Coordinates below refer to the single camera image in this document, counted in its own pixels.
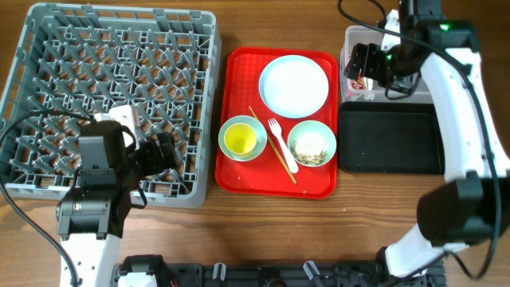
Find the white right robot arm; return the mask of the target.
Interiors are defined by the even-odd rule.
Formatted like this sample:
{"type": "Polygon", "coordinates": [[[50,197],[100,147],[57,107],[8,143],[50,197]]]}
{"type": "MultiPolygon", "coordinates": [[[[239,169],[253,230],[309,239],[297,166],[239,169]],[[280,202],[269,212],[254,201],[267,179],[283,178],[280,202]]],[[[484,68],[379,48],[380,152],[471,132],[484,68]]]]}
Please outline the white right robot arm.
{"type": "Polygon", "coordinates": [[[445,152],[445,184],[420,198],[416,225],[382,250],[386,282],[408,281],[446,256],[488,242],[485,275],[509,227],[509,158],[486,100],[477,33],[469,21],[447,19],[438,1],[402,1],[375,30],[382,44],[355,45],[345,75],[410,96],[418,74],[430,91],[445,152]]]}

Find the red snack wrapper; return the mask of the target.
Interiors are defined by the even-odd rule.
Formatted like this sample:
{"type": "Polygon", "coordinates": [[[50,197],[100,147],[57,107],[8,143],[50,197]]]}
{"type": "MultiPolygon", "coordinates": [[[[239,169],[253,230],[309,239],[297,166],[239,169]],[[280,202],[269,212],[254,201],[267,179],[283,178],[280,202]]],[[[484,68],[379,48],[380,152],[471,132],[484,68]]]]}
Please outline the red snack wrapper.
{"type": "Polygon", "coordinates": [[[371,89],[371,86],[371,80],[365,77],[359,76],[356,81],[349,79],[347,86],[347,98],[349,100],[356,100],[363,95],[361,91],[369,90],[371,89]]]}

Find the yellow plastic cup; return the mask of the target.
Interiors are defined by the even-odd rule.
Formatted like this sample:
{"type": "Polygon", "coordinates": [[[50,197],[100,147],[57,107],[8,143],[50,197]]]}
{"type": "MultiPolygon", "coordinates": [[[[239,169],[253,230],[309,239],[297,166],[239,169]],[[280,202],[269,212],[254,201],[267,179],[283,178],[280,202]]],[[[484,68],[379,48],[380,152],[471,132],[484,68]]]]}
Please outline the yellow plastic cup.
{"type": "Polygon", "coordinates": [[[246,158],[253,153],[257,145],[257,133],[248,124],[232,124],[226,130],[224,141],[236,157],[246,158]]]}

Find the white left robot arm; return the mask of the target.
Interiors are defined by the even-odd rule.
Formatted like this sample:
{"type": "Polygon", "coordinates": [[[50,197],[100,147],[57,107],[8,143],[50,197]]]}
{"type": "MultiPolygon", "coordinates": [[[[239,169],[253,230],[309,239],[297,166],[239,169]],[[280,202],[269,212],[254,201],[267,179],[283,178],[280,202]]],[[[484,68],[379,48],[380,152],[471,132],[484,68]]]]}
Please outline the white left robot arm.
{"type": "Polygon", "coordinates": [[[57,204],[57,232],[64,248],[61,284],[107,286],[120,250],[124,220],[136,204],[131,192],[144,193],[140,180],[177,167],[174,137],[159,133],[142,143],[124,142],[131,130],[114,120],[91,122],[78,139],[81,166],[77,187],[57,204]]]}

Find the green bowl with food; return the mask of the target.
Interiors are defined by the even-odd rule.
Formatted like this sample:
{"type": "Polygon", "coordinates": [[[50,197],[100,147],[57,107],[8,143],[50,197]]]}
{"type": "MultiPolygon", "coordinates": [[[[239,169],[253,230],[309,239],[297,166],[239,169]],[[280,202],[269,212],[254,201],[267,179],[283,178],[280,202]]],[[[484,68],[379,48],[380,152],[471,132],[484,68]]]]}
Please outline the green bowl with food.
{"type": "Polygon", "coordinates": [[[296,160],[298,162],[298,164],[301,164],[306,167],[321,167],[321,166],[324,166],[326,163],[329,163],[333,159],[333,157],[335,156],[335,153],[336,153],[337,143],[336,143],[336,137],[335,137],[334,132],[326,124],[323,124],[322,122],[319,122],[316,120],[306,120],[306,121],[300,122],[288,134],[288,147],[289,147],[290,151],[291,151],[291,146],[292,146],[292,143],[294,142],[294,140],[304,132],[316,132],[316,133],[320,134],[326,141],[328,154],[326,156],[326,159],[318,166],[303,165],[302,163],[299,163],[296,160]]]}

